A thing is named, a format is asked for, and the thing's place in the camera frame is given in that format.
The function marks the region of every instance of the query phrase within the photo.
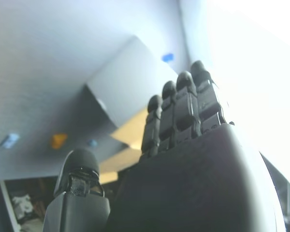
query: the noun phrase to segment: orange block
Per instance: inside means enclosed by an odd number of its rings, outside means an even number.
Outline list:
[[[60,149],[67,138],[68,138],[67,134],[54,134],[52,137],[52,142],[51,142],[52,148]]]

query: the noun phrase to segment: robotic hand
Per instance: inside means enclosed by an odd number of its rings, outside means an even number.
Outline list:
[[[77,157],[74,151],[43,231],[285,231],[263,159],[230,122],[224,104],[210,73],[195,62],[191,73],[165,84],[162,98],[150,99],[142,156],[110,214],[103,190],[89,191],[100,186],[98,166],[79,160],[86,151]]]

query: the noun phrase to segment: back of robotic hand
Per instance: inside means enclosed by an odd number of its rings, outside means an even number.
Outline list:
[[[264,161],[227,106],[200,61],[150,99],[142,156],[105,231],[286,231]]]

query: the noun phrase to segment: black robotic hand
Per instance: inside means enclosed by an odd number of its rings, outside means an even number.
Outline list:
[[[105,231],[282,232],[260,153],[227,118],[200,61],[148,104],[142,156],[124,179]]]

